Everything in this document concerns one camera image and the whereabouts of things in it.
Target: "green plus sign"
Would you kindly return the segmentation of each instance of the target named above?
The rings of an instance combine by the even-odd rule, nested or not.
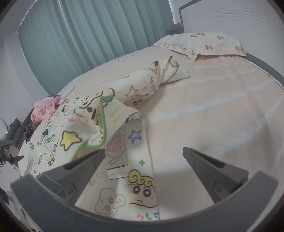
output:
[[[143,159],[141,159],[141,161],[140,161],[139,163],[141,164],[141,166],[143,166],[143,164],[144,164],[145,162],[143,161]]]

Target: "pillow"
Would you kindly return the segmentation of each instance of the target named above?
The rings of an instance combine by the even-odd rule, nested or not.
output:
[[[154,45],[187,55],[195,61],[197,55],[246,56],[246,50],[233,36],[222,32],[181,33],[167,35]]]

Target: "white headboard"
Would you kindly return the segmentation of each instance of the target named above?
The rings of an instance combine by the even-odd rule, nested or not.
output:
[[[183,33],[230,34],[284,77],[284,23],[267,0],[192,0],[179,13]]]

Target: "teal curtain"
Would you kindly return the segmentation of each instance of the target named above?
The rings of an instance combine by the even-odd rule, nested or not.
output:
[[[37,0],[18,35],[49,93],[77,76],[151,46],[173,25],[168,0]]]

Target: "pink clothing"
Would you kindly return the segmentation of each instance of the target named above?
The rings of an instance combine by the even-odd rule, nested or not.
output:
[[[32,123],[37,123],[40,121],[47,123],[56,112],[56,108],[59,105],[62,105],[65,101],[65,98],[58,96],[56,98],[47,97],[36,102],[30,120]]]

